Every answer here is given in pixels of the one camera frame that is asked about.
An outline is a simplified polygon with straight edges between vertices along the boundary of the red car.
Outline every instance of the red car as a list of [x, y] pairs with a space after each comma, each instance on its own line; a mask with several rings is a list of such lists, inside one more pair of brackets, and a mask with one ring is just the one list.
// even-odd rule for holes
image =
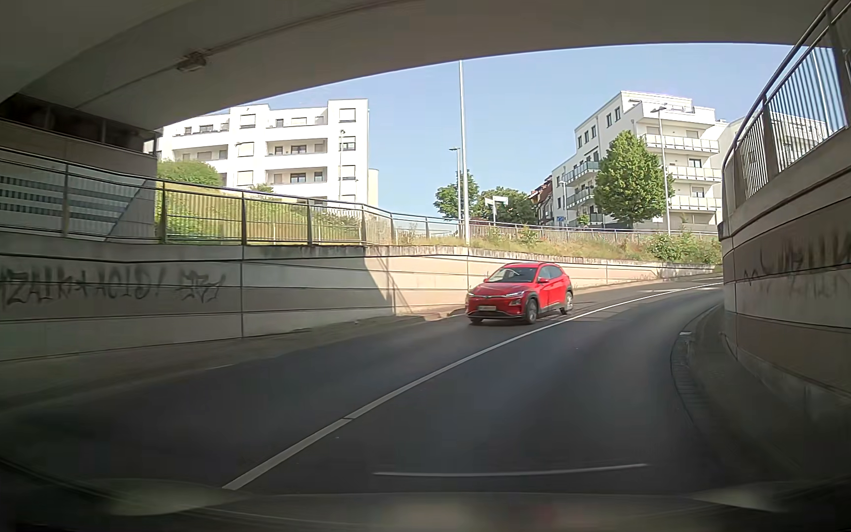
[[560, 308], [562, 314], [573, 309], [573, 286], [560, 266], [550, 262], [514, 262], [505, 264], [468, 292], [468, 319], [517, 319], [526, 324], [537, 321], [541, 312]]

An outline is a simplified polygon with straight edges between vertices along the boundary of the apartment building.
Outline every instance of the apartment building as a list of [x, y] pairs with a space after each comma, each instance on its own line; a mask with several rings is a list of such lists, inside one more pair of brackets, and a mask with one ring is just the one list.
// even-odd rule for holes
[[[629, 130], [659, 155], [660, 164], [665, 150], [666, 170], [675, 181], [675, 196], [669, 200], [671, 227], [716, 231], [721, 221], [721, 144], [727, 127], [726, 121], [715, 118], [714, 109], [695, 106], [690, 98], [620, 92], [574, 129], [573, 156], [551, 172], [554, 215], [564, 220], [558, 225], [580, 225], [582, 214], [589, 216], [590, 225], [617, 225], [599, 212], [594, 189], [599, 161], [610, 142]], [[665, 220], [657, 218], [636, 228], [665, 227]]]
[[302, 109], [231, 107], [165, 127], [157, 156], [205, 161], [226, 187], [268, 184], [279, 194], [377, 205], [368, 109], [366, 100]]

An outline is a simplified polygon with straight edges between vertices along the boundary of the tunnel ceiling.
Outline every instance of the tunnel ceiling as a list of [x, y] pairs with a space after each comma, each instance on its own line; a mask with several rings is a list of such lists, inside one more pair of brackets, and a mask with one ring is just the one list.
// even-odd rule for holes
[[[303, 88], [463, 58], [624, 43], [793, 43], [824, 3], [0, 0], [0, 102], [21, 92], [156, 128]], [[178, 69], [192, 52], [201, 52], [206, 66]], [[567, 66], [594, 76], [605, 76], [604, 67]]]

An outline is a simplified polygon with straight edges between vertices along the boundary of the asphalt road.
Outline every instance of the asphalt road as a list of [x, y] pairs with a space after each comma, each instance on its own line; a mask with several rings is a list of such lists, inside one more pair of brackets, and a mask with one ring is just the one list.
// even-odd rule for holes
[[572, 316], [654, 297], [568, 321], [554, 313], [532, 327], [475, 327], [458, 316], [26, 409], [0, 416], [0, 455], [67, 479], [265, 494], [724, 486], [730, 479], [687, 415], [669, 360], [720, 287], [666, 292], [718, 281], [583, 293]]

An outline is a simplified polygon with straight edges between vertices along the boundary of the blue sky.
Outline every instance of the blue sky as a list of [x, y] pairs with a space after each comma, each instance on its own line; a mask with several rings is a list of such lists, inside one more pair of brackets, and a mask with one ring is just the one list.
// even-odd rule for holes
[[[620, 90], [694, 99], [733, 120], [788, 47], [654, 44], [536, 52], [465, 62], [468, 167], [479, 187], [529, 191], [574, 152], [573, 128]], [[370, 100], [370, 166], [379, 204], [435, 214], [438, 187], [455, 180], [458, 63], [352, 79], [270, 98], [273, 108]]]

